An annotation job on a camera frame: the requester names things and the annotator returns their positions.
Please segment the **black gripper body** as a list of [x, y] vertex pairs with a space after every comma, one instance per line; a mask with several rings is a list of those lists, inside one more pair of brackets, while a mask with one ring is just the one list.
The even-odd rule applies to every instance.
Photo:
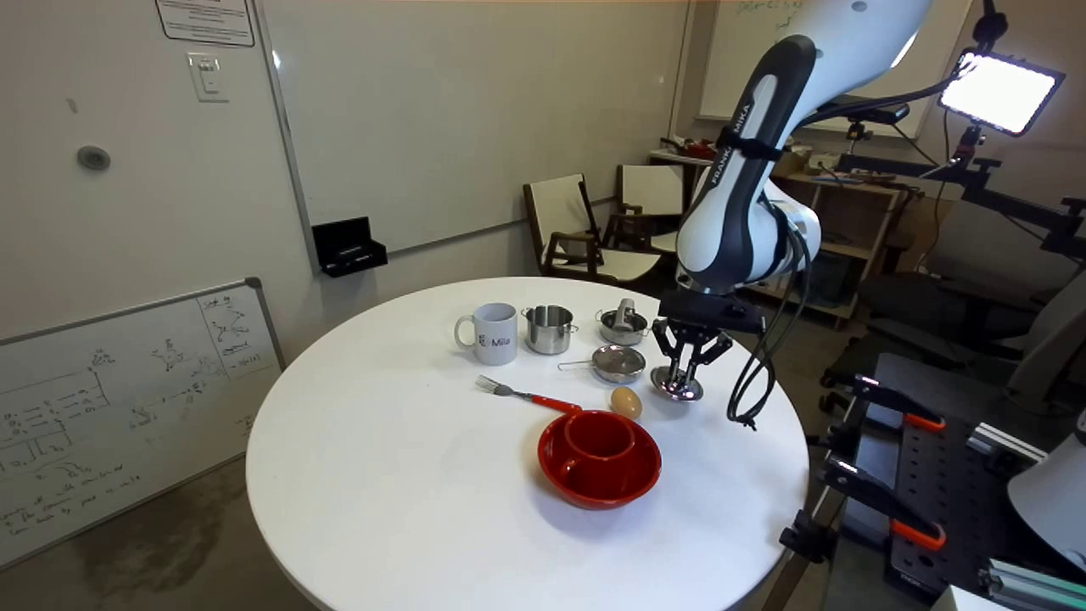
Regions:
[[665, 288], [656, 318], [662, 354], [725, 354], [733, 334], [757, 334], [760, 311], [740, 294], [706, 294], [691, 288]]

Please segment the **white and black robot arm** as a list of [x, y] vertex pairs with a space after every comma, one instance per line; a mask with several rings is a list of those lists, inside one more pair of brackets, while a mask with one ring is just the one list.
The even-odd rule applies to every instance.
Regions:
[[740, 286], [803, 264], [821, 248], [821, 222], [773, 179], [790, 137], [838, 96], [900, 66], [934, 0], [803, 0], [764, 48], [738, 96], [716, 159], [680, 223], [674, 286], [662, 294], [656, 337], [665, 381], [690, 383], [757, 311]]

